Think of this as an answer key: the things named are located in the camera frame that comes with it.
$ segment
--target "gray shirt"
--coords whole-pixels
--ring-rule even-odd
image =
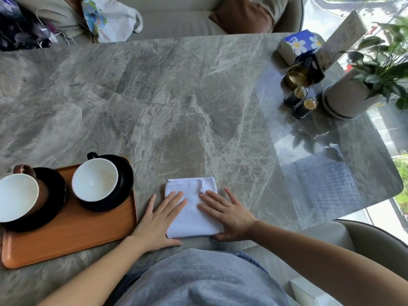
[[[282,287],[259,267],[222,252],[188,249],[153,265],[115,306],[289,306]]]

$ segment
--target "hand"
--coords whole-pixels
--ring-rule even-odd
[[[156,195],[151,197],[142,220],[132,233],[132,236],[139,238],[145,252],[182,245],[181,241],[166,237],[170,224],[187,204],[187,200],[183,200],[177,205],[182,196],[183,192],[179,192],[176,195],[176,192],[173,191],[161,202],[154,212],[153,205]]]
[[[250,239],[251,227],[258,221],[231,193],[224,188],[231,202],[213,191],[200,194],[205,204],[198,204],[199,210],[205,211],[210,216],[218,219],[224,226],[224,233],[215,234],[219,242],[234,242]]]

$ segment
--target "gold cup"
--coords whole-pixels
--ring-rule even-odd
[[[283,80],[291,90],[296,87],[310,87],[313,84],[313,78],[310,77],[308,69],[303,66],[291,67]]]

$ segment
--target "white napkin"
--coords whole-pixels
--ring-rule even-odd
[[[214,177],[167,180],[164,190],[166,196],[172,191],[176,191],[176,193],[183,191],[184,195],[180,202],[184,199],[188,200],[187,205],[167,230],[168,238],[214,235],[224,231],[218,220],[197,209],[197,204],[204,203],[198,195],[207,190],[217,193]]]

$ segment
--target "black saucer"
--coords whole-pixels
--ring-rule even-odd
[[[132,166],[130,166],[129,162],[125,158],[113,154],[105,154],[99,156],[99,158],[109,160],[113,164],[115,164],[120,175],[119,178],[120,181],[118,182],[119,186],[116,186],[110,195],[108,195],[107,197],[100,201],[97,202],[79,201],[79,202],[85,209],[89,211],[96,212],[110,211],[118,207],[127,199],[127,197],[129,196],[130,192],[133,189],[135,176],[133,173]]]
[[[3,222],[2,226],[9,231],[27,232],[36,230],[53,220],[64,206],[67,193],[64,178],[56,170],[46,167],[37,167],[34,168],[34,171],[37,178],[42,180],[48,188],[48,200],[41,209],[31,215],[14,221]]]

